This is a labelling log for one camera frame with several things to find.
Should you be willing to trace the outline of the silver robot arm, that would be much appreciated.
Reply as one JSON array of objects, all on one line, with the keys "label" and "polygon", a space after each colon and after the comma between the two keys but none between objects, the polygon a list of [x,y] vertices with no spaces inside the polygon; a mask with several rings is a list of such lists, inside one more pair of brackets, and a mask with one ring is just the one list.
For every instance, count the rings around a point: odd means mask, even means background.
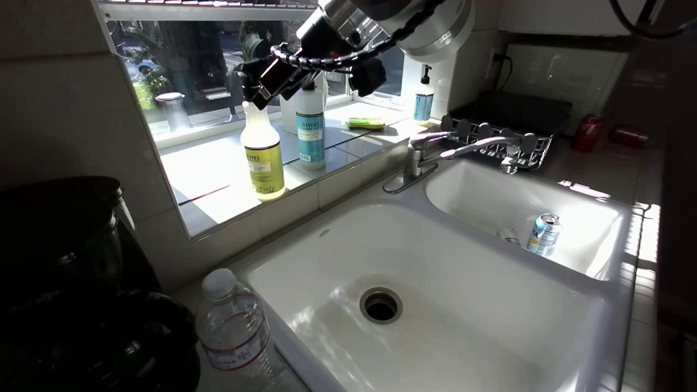
[{"label": "silver robot arm", "polygon": [[246,103],[290,101],[321,73],[343,73],[358,96],[385,84],[382,54],[399,49],[434,66],[454,57],[476,24],[476,0],[318,0],[295,44],[273,44],[237,68]]}]

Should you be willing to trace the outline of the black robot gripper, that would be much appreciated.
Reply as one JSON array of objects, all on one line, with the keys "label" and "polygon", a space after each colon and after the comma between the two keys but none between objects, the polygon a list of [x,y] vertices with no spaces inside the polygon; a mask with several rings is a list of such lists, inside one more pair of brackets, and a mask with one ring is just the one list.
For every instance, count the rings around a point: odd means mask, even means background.
[{"label": "black robot gripper", "polygon": [[290,101],[321,73],[344,73],[358,96],[378,92],[385,66],[368,54],[380,24],[358,7],[315,7],[297,28],[295,44],[273,44],[264,54],[237,68],[246,103],[266,110],[276,96]]}]

